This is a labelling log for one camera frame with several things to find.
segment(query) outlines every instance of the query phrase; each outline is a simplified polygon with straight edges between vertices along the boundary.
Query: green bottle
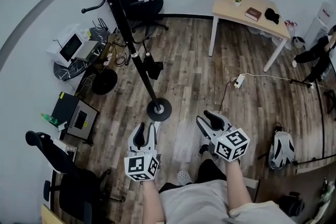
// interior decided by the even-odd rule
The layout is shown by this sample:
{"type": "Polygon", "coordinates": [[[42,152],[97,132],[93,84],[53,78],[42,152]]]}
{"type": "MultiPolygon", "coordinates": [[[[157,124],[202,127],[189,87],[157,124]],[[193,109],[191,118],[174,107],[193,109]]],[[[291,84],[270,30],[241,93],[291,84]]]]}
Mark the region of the green bottle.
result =
{"type": "Polygon", "coordinates": [[[49,116],[48,114],[41,113],[41,117],[50,122],[52,125],[57,125],[58,121],[56,118],[53,118],[52,116],[49,116]]]}

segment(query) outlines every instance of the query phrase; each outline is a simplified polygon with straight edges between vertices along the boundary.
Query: foot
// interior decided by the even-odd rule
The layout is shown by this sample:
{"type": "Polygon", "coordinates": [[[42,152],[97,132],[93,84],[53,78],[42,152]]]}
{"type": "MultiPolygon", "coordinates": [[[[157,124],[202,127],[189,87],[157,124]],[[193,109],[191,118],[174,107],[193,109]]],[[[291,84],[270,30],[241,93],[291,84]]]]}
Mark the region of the foot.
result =
{"type": "Polygon", "coordinates": [[[180,186],[185,186],[189,183],[192,183],[191,177],[187,171],[179,171],[177,174],[177,182],[180,186]]]}
{"type": "Polygon", "coordinates": [[[202,156],[203,153],[208,150],[209,144],[210,144],[210,139],[207,136],[201,135],[200,149],[198,152],[200,156],[202,156]]]}
{"type": "Polygon", "coordinates": [[[297,65],[298,65],[298,63],[295,60],[293,60],[292,66],[295,68],[297,65]]]}

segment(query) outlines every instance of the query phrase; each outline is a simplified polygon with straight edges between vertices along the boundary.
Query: potted plant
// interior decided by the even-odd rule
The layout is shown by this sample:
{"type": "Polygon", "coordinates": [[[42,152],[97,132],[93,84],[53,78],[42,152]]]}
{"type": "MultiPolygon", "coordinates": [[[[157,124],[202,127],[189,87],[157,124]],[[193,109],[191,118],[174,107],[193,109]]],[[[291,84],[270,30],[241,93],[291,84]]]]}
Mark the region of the potted plant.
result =
{"type": "Polygon", "coordinates": [[[242,0],[235,0],[235,4],[237,7],[239,7],[242,3],[242,0]]]}

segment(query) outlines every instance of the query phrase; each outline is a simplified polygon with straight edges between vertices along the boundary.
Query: book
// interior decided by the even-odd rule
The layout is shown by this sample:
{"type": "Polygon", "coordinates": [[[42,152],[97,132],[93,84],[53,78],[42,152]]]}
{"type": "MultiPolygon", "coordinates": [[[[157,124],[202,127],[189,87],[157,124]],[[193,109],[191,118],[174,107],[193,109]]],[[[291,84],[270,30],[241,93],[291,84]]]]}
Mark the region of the book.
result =
{"type": "Polygon", "coordinates": [[[261,12],[251,7],[246,11],[245,16],[257,22],[259,18],[261,17],[261,12]]]}

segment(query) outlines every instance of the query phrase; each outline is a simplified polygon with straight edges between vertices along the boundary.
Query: sneaker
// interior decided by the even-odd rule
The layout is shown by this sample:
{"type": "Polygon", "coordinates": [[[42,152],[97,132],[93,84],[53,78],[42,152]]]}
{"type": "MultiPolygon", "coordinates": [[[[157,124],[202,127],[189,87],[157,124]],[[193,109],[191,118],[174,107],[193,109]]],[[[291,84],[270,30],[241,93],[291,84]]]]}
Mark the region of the sneaker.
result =
{"type": "Polygon", "coordinates": [[[193,183],[189,173],[187,171],[184,171],[184,170],[178,172],[177,182],[180,186],[185,186],[185,185],[193,183]]]}
{"type": "Polygon", "coordinates": [[[208,150],[210,139],[207,136],[201,135],[199,155],[202,156],[205,151],[208,150]]]}

